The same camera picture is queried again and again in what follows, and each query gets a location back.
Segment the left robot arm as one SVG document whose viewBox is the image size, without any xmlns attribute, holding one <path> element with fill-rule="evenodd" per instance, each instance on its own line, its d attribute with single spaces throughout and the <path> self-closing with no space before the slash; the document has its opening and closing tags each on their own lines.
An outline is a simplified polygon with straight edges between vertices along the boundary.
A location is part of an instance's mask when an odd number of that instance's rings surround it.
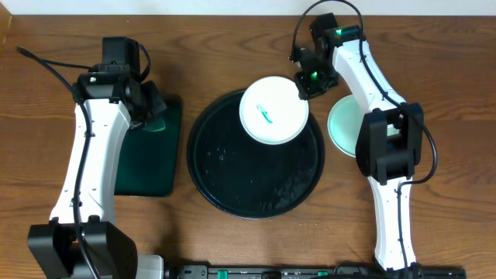
<svg viewBox="0 0 496 279">
<path fill-rule="evenodd" d="M 76 130 L 64 186 L 28 247 L 48 278 L 165 278 L 163 257 L 138 253 L 115 224 L 115 182 L 129 127 L 159 92 L 124 74 L 82 74 L 74 84 Z"/>
</svg>

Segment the mint green plate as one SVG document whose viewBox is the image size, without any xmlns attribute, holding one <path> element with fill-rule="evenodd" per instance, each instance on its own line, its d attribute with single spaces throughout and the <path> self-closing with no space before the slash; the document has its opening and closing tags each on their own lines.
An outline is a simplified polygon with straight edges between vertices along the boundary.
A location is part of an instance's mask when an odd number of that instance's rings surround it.
<svg viewBox="0 0 496 279">
<path fill-rule="evenodd" d="M 398 108 L 381 94 L 353 93 L 340 99 L 331 109 L 327 127 L 335 146 L 348 156 L 368 156 L 374 147 L 386 148 L 389 136 L 388 115 Z"/>
</svg>

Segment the green sponge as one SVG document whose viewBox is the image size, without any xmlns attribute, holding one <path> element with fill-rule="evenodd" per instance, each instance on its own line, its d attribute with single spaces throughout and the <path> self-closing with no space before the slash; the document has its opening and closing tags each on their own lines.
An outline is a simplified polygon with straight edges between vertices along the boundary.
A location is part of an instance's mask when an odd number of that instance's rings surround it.
<svg viewBox="0 0 496 279">
<path fill-rule="evenodd" d="M 153 122 L 148 122 L 144 128 L 147 132 L 156 133 L 165 130 L 166 124 L 162 118 L 156 119 Z"/>
</svg>

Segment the white plate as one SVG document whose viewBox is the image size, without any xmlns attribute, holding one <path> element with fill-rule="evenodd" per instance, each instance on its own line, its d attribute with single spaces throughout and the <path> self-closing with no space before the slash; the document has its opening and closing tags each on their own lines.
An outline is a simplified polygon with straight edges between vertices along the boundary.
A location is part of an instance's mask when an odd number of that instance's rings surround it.
<svg viewBox="0 0 496 279">
<path fill-rule="evenodd" d="M 305 128 L 309 106 L 299 98 L 296 84 L 285 77 L 263 77 L 243 93 L 239 118 L 254 140 L 279 145 L 293 140 Z"/>
</svg>

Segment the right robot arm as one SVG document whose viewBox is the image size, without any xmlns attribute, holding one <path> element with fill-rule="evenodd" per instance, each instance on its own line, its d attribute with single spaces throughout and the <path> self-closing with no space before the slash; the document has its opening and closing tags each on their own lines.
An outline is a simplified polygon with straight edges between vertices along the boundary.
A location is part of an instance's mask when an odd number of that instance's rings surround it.
<svg viewBox="0 0 496 279">
<path fill-rule="evenodd" d="M 302 99 L 316 98 L 342 78 L 363 113 L 354 144 L 361 174 L 372 188 L 377 240 L 374 257 L 386 274 L 406 275 L 416 264 L 410 193 L 422 152 L 424 115 L 388 83 L 359 26 L 310 29 L 314 50 L 294 46 L 290 60 Z"/>
</svg>

